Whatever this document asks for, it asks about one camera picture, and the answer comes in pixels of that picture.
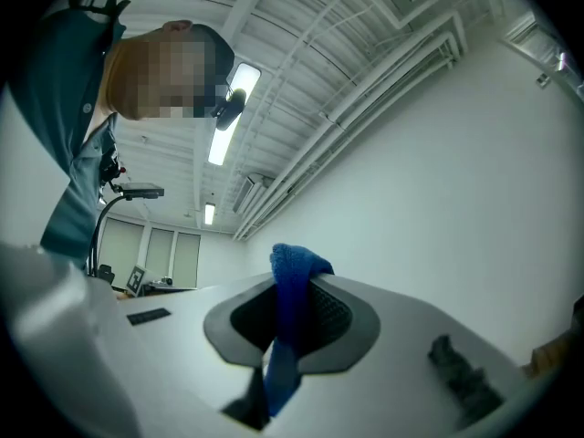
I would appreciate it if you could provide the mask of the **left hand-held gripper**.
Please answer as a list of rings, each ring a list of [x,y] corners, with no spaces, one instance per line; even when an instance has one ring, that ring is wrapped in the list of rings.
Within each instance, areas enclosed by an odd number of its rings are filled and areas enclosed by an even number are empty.
[[[158,276],[142,266],[135,266],[126,284],[126,291],[133,297],[147,297],[172,292],[173,282],[167,276]]]

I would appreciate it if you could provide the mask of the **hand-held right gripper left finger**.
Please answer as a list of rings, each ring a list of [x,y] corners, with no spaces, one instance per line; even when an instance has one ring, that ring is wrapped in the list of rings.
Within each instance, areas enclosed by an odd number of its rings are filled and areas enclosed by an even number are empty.
[[[27,377],[85,438],[266,438],[178,297],[121,301],[36,247],[2,248],[2,318]]]

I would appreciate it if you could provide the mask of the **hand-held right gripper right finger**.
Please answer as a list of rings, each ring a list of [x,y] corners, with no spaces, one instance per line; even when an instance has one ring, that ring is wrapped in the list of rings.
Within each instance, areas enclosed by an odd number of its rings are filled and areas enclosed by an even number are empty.
[[[553,378],[528,379],[497,347],[420,299],[340,276],[324,275],[318,282],[368,302],[381,332],[350,370],[305,376],[273,420],[273,438],[512,438]],[[427,357],[442,334],[472,365],[484,368],[504,398],[501,407],[466,428]]]

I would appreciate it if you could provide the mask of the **blue cleaning cloth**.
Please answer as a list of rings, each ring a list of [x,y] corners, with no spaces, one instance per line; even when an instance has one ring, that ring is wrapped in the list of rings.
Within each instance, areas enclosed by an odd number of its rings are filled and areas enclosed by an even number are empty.
[[[275,417],[301,381],[297,363],[308,324],[310,278],[334,271],[328,260],[299,245],[274,245],[270,263],[276,287],[276,335],[264,387],[269,415]]]

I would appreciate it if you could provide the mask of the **white window blind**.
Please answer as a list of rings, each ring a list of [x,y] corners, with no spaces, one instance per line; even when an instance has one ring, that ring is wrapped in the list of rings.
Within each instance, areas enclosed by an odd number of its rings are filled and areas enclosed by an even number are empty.
[[[195,288],[200,236],[179,233],[175,246],[172,279],[179,288]]]
[[[157,228],[151,229],[145,267],[156,276],[168,276],[170,274],[172,241],[173,232]]]
[[[125,287],[137,264],[143,227],[108,218],[99,247],[99,265],[109,266],[112,285]]]

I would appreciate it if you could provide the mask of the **black chest-mounted monitor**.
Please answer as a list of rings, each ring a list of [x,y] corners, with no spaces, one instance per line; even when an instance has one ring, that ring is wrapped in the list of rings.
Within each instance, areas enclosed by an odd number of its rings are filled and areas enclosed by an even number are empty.
[[[150,182],[125,182],[116,186],[116,190],[127,201],[133,199],[154,200],[165,195],[165,191],[158,185]]]

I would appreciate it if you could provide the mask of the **white air conditioner unit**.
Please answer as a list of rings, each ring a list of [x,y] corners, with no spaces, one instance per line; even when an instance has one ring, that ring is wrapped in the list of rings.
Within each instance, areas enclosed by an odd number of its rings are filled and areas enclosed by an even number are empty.
[[[233,212],[237,215],[246,215],[267,190],[268,182],[268,178],[260,173],[247,175],[235,199]]]

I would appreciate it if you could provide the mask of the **long ceiling light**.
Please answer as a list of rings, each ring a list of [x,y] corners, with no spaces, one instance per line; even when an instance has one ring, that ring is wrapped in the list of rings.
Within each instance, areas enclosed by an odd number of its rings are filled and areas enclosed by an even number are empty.
[[[246,63],[240,63],[235,71],[232,81],[229,85],[230,90],[244,89],[247,93],[247,101],[252,94],[257,81],[260,79],[261,71]],[[234,136],[236,126],[242,116],[243,112],[225,131],[215,129],[212,139],[211,147],[208,155],[208,162],[213,165],[221,166],[224,164],[224,158],[227,154],[231,139]]]

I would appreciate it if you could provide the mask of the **person's teal shirt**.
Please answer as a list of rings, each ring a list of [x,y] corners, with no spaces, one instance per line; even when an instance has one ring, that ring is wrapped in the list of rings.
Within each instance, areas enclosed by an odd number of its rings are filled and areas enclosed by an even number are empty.
[[[124,31],[117,16],[98,21],[82,9],[57,11],[36,24],[24,62],[8,82],[28,126],[69,179],[41,245],[79,268],[89,256],[100,163],[114,144],[117,117],[107,117],[93,133],[88,127],[105,57]]]

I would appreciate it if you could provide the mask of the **bundle of white ceiling pipes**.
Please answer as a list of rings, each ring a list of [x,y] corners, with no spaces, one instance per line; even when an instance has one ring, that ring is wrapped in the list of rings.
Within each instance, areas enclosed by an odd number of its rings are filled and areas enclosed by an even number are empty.
[[[319,114],[318,127],[264,191],[251,187],[251,199],[245,202],[247,207],[232,238],[246,240],[276,217],[360,134],[359,121],[371,120],[373,113],[381,112],[376,106],[387,95],[396,100],[467,52],[464,20],[456,9],[409,34],[331,112]]]

